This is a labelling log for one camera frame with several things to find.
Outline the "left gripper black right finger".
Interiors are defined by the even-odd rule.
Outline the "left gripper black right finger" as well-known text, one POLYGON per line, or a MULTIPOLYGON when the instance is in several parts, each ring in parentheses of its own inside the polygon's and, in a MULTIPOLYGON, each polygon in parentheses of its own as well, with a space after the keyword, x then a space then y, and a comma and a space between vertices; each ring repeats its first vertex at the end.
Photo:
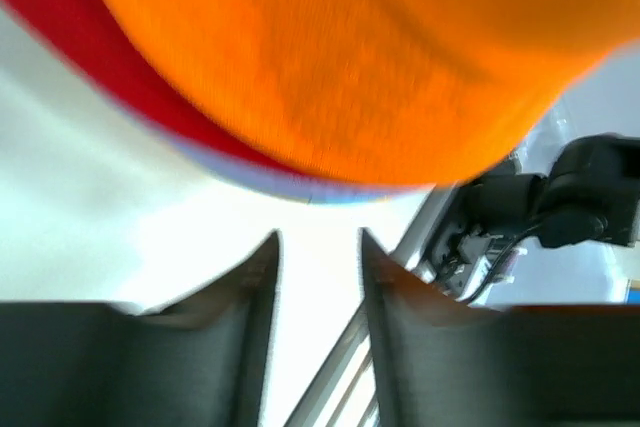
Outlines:
POLYGON ((361 234, 383 426, 635 426, 634 305, 470 307, 361 234))

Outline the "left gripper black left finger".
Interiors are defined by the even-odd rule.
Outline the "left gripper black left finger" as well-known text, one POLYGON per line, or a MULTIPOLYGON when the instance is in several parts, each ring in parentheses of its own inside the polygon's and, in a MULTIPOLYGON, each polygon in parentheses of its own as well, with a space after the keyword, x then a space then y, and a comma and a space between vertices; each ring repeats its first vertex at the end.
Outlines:
POLYGON ((280 239, 146 315, 106 303, 1 306, 5 426, 255 426, 280 239))

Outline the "lavender bucket hat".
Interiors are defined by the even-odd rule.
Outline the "lavender bucket hat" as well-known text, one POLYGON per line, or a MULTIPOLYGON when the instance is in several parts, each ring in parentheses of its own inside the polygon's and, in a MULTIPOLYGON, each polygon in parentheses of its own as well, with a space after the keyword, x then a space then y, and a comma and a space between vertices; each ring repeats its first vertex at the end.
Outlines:
POLYGON ((104 94, 102 98, 110 106, 156 134, 181 155, 211 171, 216 178, 247 190, 281 199, 318 205, 382 202, 431 191, 429 187, 409 190, 348 187, 344 183, 312 180, 300 174, 286 173, 275 168, 260 166, 255 162, 200 146, 193 140, 172 133, 167 128, 160 126, 158 122, 148 120, 141 114, 134 112, 128 104, 111 94, 104 94))

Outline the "orange bucket hat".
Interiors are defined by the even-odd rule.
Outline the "orange bucket hat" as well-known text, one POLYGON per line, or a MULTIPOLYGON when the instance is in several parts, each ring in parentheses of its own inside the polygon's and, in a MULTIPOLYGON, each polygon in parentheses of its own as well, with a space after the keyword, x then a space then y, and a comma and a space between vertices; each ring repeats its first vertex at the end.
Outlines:
POLYGON ((445 185, 639 38, 639 0, 102 0, 200 112, 303 171, 445 185))

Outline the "red bucket hat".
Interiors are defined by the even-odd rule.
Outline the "red bucket hat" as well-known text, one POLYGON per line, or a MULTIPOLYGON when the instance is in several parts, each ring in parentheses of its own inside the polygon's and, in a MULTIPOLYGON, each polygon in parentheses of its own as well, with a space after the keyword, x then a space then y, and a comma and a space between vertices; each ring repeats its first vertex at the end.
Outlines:
POLYGON ((208 120, 131 44, 102 0, 2 0, 104 92, 218 170, 269 170, 299 182, 321 179, 287 167, 208 120))

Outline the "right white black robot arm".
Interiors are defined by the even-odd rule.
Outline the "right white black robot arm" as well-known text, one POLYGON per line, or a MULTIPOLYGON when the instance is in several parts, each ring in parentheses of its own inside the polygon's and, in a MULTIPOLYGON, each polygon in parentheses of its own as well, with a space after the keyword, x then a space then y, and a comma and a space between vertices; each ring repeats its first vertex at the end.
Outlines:
POLYGON ((574 139, 547 175, 482 177, 470 186, 465 210, 488 234, 535 237, 547 249, 584 241, 632 247, 639 235, 639 139, 574 139))

